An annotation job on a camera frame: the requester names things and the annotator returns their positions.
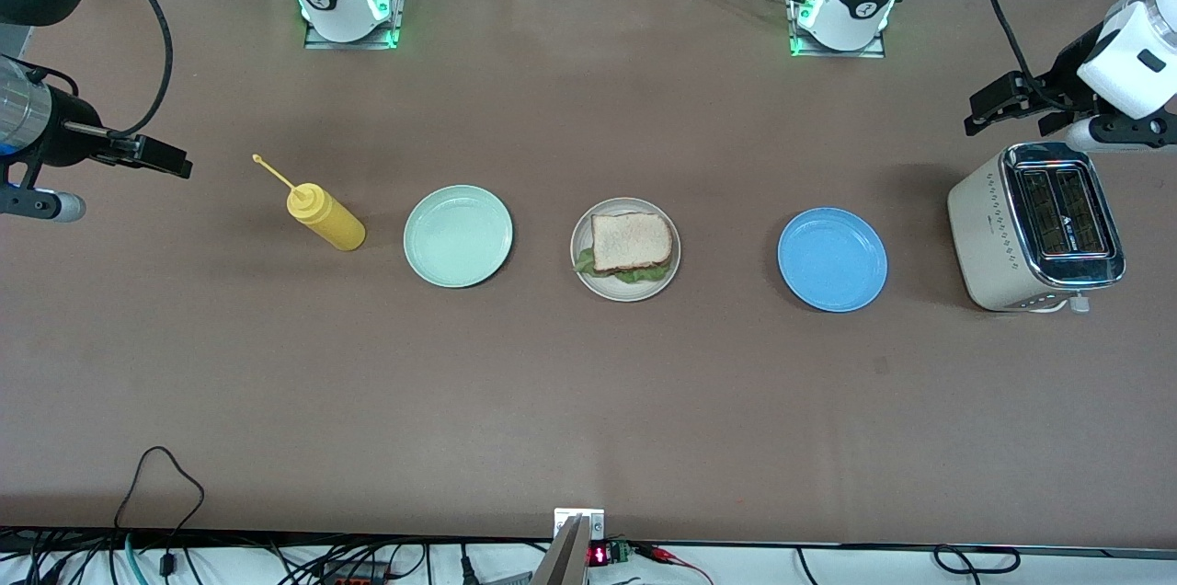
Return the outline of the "yellow mustard squeeze bottle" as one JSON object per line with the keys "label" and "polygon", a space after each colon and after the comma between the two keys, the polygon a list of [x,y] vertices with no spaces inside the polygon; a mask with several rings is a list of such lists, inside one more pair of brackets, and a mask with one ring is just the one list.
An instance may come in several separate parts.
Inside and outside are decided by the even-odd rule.
{"label": "yellow mustard squeeze bottle", "polygon": [[268,169],[270,174],[290,188],[290,195],[285,200],[286,211],[290,212],[290,217],[302,224],[302,227],[312,230],[315,235],[322,237],[326,242],[340,251],[358,250],[366,240],[365,225],[319,184],[290,182],[288,178],[282,177],[262,157],[252,154],[252,160]]}

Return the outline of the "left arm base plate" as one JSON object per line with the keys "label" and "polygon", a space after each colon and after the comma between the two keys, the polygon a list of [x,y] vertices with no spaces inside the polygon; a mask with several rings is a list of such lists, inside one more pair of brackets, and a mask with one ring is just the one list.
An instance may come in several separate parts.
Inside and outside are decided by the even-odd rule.
{"label": "left arm base plate", "polygon": [[[836,0],[799,0],[786,4],[789,19],[789,47],[794,56],[886,56],[884,29],[887,14],[895,0],[887,0],[877,14],[865,19],[846,15],[846,9]],[[818,35],[832,33],[834,41],[862,41],[862,47],[842,49],[831,47]]]}

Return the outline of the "beige chrome toaster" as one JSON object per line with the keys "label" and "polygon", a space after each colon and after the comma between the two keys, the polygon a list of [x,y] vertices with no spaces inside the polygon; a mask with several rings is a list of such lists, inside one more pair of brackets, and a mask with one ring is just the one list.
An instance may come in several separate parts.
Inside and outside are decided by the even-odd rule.
{"label": "beige chrome toaster", "polygon": [[1084,314],[1126,257],[1090,158],[1066,142],[1017,142],[947,195],[967,295],[991,312]]}

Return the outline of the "mint green plate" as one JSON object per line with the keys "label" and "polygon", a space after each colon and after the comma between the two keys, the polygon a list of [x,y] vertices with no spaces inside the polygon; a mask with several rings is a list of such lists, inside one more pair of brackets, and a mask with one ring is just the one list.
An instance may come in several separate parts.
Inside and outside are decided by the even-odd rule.
{"label": "mint green plate", "polygon": [[430,192],[408,212],[403,233],[408,267],[448,290],[474,287],[496,275],[513,242],[506,202],[471,184]]}

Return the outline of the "dark-crust toast bread slice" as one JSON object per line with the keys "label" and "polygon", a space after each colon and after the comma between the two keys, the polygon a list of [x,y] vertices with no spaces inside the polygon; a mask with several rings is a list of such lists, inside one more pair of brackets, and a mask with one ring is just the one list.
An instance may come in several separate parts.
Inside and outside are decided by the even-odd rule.
{"label": "dark-crust toast bread slice", "polygon": [[591,217],[592,270],[598,274],[653,268],[669,262],[674,235],[659,213]]}

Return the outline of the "beige plate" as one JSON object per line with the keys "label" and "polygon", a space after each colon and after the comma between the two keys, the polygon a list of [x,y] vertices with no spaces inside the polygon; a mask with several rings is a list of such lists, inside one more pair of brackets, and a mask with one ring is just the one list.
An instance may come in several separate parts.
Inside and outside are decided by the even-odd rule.
{"label": "beige plate", "polygon": [[572,262],[573,270],[576,270],[576,262],[573,258],[580,250],[591,248],[592,235],[591,235],[591,217],[598,215],[614,215],[616,213],[629,213],[629,212],[647,212],[647,213],[659,213],[664,217],[666,222],[669,222],[669,228],[672,230],[674,235],[674,257],[673,262],[671,262],[671,270],[669,271],[669,277],[661,281],[657,282],[621,282],[613,278],[588,278],[588,275],[576,275],[581,280],[584,286],[594,294],[605,297],[605,299],[614,303],[640,303],[651,297],[661,293],[664,290],[669,288],[669,284],[674,280],[677,271],[680,270],[681,260],[681,241],[680,232],[678,232],[673,220],[669,217],[669,213],[661,211],[656,206],[654,202],[647,202],[638,198],[613,198],[606,201],[598,202],[593,205],[591,210],[584,213],[579,220],[577,220],[576,228],[573,228],[572,235],[570,238],[570,261]]}

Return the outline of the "blue plate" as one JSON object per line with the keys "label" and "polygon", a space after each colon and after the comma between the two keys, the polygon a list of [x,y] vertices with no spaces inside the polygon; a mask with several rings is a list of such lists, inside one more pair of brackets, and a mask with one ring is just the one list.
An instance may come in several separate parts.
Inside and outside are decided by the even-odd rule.
{"label": "blue plate", "polygon": [[887,280],[880,237],[856,213],[824,205],[782,230],[776,262],[783,282],[814,310],[844,314],[875,303]]}

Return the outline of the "green lettuce leaf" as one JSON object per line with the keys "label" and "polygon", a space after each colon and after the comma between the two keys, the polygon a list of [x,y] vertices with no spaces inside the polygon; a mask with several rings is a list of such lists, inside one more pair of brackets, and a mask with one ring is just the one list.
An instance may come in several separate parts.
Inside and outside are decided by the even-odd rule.
{"label": "green lettuce leaf", "polygon": [[671,250],[671,257],[666,258],[665,261],[657,262],[656,265],[641,267],[641,268],[623,268],[613,271],[597,270],[594,267],[594,251],[593,248],[580,250],[579,253],[573,258],[573,268],[576,268],[577,274],[588,275],[588,278],[613,278],[621,282],[636,284],[636,282],[657,282],[666,279],[669,277],[669,271],[671,270],[671,262],[673,262],[674,250]]}

